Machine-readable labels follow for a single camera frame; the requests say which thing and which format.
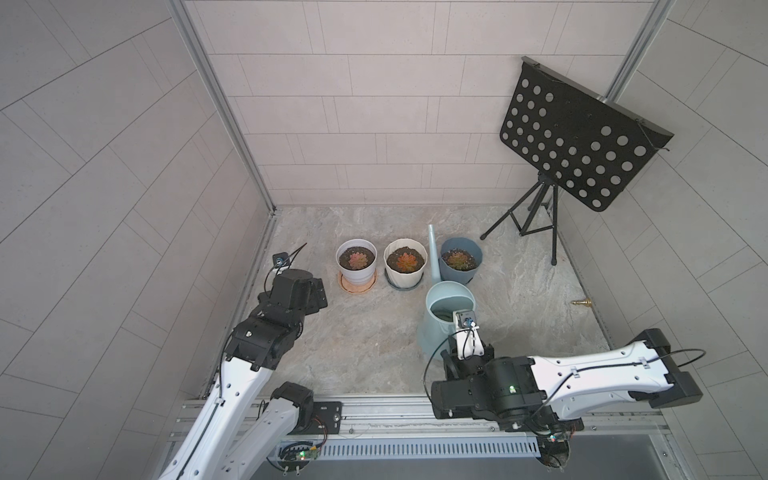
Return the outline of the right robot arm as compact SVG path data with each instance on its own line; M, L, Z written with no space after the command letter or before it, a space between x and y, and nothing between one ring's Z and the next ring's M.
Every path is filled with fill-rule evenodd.
M610 405L663 409L703 396L658 328L616 350L573 357L498 357L477 328L457 330L435 351L445 372L425 387L435 417L485 420L503 431L559 437L581 429L583 415Z

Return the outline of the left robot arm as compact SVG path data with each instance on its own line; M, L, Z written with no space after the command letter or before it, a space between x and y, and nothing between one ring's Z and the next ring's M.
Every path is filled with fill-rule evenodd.
M244 435L241 425L282 357L303 332L306 316L327 307L321 279L287 269L227 340L210 395L163 479L250 479L291 432L313 421L310 389L291 382L277 388Z

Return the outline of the light blue watering can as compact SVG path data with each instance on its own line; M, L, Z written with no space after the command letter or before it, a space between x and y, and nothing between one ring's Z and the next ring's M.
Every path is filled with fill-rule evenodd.
M452 334L467 330L466 334L460 335L459 342L463 342L470 332L478 329L478 324L474 311L475 298L471 291L464 284L442 279L432 224L428 225L428 242L430 288L425 297L425 314L418 326L417 338L423 352L430 355L435 350L447 349L448 343L444 340Z

